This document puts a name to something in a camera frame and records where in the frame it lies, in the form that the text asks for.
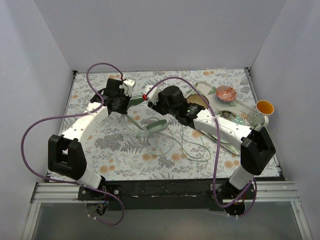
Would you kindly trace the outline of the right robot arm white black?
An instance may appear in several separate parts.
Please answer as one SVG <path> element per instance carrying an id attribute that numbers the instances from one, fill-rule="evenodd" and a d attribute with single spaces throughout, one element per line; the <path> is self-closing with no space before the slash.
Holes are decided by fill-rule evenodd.
<path id="1" fill-rule="evenodd" d="M 230 143 L 240 151 L 240 166 L 228 180 L 227 195 L 237 199 L 245 192 L 245 185 L 259 176 L 276 153 L 275 146 L 263 125 L 250 127 L 234 123 L 220 116 L 212 116 L 209 109 L 187 102 L 177 86 L 164 90 L 147 85 L 143 91 L 148 107 L 161 115 L 170 114 L 184 126 L 202 131 Z"/>

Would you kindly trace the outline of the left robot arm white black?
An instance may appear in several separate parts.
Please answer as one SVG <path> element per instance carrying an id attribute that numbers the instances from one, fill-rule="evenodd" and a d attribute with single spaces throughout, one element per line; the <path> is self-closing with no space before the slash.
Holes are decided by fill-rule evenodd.
<path id="1" fill-rule="evenodd" d="M 64 131 L 61 135 L 52 135 L 48 140 L 48 169 L 56 174 L 75 180 L 89 188 L 89 194 L 95 200 L 106 196 L 106 187 L 102 176 L 89 169 L 83 146 L 99 126 L 112 112 L 127 114 L 135 82 L 109 78 L 106 87 L 99 90 L 104 103 L 96 94 L 90 100 L 85 115 Z"/>

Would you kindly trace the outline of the mint green headphones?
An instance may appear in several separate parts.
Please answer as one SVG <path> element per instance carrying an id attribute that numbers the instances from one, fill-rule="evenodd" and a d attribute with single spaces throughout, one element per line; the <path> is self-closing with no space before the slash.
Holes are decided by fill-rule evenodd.
<path id="1" fill-rule="evenodd" d="M 143 99 L 142 95 L 136 95 L 133 96 L 128 103 L 128 108 L 132 106 L 137 106 L 141 103 L 143 103 L 145 100 Z M 125 124 L 125 119 L 127 119 L 130 123 L 132 123 L 135 127 L 139 129 L 139 132 L 137 135 L 152 135 L 152 134 L 158 134 L 160 132 L 163 132 L 169 128 L 169 124 L 166 119 L 158 119 L 157 117 L 151 117 L 150 120 L 155 120 L 154 122 L 141 126 L 139 125 L 132 117 L 130 117 L 128 114 L 124 114 L 122 116 L 123 124 Z"/>

